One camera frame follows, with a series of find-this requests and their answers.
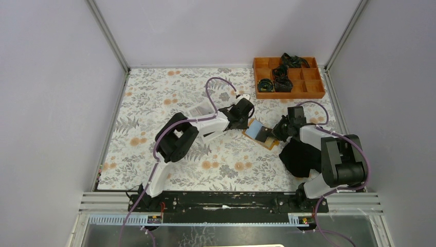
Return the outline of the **black credit card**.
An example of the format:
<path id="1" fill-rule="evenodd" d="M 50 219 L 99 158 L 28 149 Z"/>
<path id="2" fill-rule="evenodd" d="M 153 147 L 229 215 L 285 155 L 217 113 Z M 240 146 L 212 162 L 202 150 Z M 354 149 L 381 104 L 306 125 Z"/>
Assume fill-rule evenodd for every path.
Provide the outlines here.
<path id="1" fill-rule="evenodd" d="M 271 131 L 272 129 L 270 128 L 262 127 L 257 133 L 255 140 L 265 143 L 268 140 L 268 138 L 270 138 Z"/>

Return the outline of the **yellow leather card holder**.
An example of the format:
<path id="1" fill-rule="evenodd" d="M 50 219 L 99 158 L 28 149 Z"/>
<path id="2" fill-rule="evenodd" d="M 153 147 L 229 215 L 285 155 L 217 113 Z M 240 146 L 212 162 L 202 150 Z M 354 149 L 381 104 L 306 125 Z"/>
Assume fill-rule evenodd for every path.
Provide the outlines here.
<path id="1" fill-rule="evenodd" d="M 264 126 L 257 119 L 251 119 L 248 122 L 248 129 L 243 130 L 242 134 L 268 150 L 272 150 L 280 143 L 271 135 L 272 129 Z"/>

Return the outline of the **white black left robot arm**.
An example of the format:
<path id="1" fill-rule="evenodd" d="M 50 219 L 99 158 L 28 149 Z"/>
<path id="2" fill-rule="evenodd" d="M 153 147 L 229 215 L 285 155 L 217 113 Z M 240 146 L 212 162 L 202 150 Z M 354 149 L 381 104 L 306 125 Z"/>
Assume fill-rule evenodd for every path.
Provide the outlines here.
<path id="1" fill-rule="evenodd" d="M 173 164 L 182 160 L 197 137 L 209 142 L 228 130 L 248 129 L 248 120 L 254 114 L 254 105 L 247 94 L 237 95 L 236 102 L 229 107 L 214 109 L 214 113 L 188 118 L 176 113 L 155 137 L 153 156 L 157 163 L 149 178 L 138 189 L 138 198 L 130 199 L 132 206 L 140 205 L 146 211 L 159 206 L 158 196 L 164 191 Z"/>

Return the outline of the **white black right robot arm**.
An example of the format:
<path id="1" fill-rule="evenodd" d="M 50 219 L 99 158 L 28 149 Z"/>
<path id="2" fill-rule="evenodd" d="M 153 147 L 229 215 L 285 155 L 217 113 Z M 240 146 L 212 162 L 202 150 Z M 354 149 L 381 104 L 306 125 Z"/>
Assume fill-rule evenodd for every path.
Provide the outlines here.
<path id="1" fill-rule="evenodd" d="M 270 134 L 287 142 L 280 159 L 295 177 L 307 177 L 311 170 L 318 176 L 299 185 L 296 208 L 307 212 L 315 199 L 337 190 L 360 190 L 370 176 L 367 158 L 357 135 L 340 135 L 306 120 L 302 106 L 289 107 L 287 115 Z"/>

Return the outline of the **white card box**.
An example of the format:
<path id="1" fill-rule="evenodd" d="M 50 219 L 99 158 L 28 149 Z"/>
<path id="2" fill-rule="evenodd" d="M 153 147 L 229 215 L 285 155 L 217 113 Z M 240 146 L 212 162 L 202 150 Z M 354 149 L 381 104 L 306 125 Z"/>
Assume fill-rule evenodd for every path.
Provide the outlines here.
<path id="1" fill-rule="evenodd" d="M 229 125 L 228 118 L 220 111 L 215 113 L 213 106 L 208 101 L 188 108 L 187 113 L 188 118 L 196 119 L 191 124 L 197 127 L 198 135 L 205 144 L 223 135 Z"/>

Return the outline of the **black cloth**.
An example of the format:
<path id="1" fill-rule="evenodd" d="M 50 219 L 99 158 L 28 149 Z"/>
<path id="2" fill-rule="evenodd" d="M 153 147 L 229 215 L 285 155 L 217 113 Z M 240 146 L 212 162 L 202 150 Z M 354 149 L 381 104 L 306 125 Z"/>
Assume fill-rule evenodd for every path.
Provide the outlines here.
<path id="1" fill-rule="evenodd" d="M 285 168 L 295 177 L 307 178 L 311 170 L 321 175 L 328 188 L 357 186 L 368 178 L 363 155 L 351 143 L 334 137 L 323 137 L 320 148 L 291 139 L 279 154 Z"/>

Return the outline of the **floral patterned table mat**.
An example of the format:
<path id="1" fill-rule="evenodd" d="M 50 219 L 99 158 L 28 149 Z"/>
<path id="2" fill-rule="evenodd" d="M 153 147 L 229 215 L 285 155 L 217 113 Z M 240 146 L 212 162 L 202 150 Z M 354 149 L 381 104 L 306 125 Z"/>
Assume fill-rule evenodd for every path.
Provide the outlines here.
<path id="1" fill-rule="evenodd" d="M 170 118 L 201 103 L 230 106 L 248 94 L 253 118 L 273 127 L 298 99 L 258 100 L 251 68 L 137 68 L 130 72 L 112 138 L 101 166 L 98 190 L 135 189 L 156 164 L 155 136 Z M 169 164 L 165 190 L 293 191 L 301 178 L 279 159 L 284 143 L 267 149 L 229 130 L 204 143 L 196 139 L 186 156 Z"/>

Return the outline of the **blue yellow rolled tie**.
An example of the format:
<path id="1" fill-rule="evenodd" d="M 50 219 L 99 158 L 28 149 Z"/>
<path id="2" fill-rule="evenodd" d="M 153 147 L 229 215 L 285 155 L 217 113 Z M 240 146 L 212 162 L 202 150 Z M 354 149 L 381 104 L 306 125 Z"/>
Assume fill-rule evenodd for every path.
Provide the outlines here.
<path id="1" fill-rule="evenodd" d="M 263 78 L 258 81 L 257 89 L 259 93 L 273 93 L 275 92 L 275 85 L 271 79 Z"/>

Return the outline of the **dark brown rolled tie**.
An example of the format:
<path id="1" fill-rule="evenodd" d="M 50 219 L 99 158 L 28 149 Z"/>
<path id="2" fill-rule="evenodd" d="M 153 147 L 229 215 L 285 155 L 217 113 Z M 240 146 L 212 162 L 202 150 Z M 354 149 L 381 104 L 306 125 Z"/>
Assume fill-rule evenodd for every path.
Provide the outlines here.
<path id="1" fill-rule="evenodd" d="M 289 93 L 293 89 L 293 83 L 288 77 L 277 77 L 274 79 L 275 92 Z"/>

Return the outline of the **orange wooden divided tray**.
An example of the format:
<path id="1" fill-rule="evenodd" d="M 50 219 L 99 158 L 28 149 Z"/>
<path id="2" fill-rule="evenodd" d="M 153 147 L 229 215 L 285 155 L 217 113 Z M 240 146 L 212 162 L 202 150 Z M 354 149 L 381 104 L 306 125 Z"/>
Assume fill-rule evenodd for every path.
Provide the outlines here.
<path id="1" fill-rule="evenodd" d="M 290 92 L 259 92 L 258 83 L 262 79 L 274 81 L 273 69 L 281 63 L 280 57 L 255 57 L 253 71 L 257 99 L 321 99 L 325 95 L 324 85 L 314 57 L 305 57 L 309 66 L 288 69 L 287 75 L 293 88 Z"/>

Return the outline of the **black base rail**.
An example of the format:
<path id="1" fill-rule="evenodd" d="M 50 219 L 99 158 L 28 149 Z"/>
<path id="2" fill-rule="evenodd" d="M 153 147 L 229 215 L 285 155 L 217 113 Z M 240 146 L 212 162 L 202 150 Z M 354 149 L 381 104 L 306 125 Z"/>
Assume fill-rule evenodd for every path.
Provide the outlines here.
<path id="1" fill-rule="evenodd" d="M 164 223 L 288 223 L 289 214 L 329 212 L 325 199 L 294 192 L 164 191 L 154 198 L 128 198 L 128 209 L 157 213 Z"/>

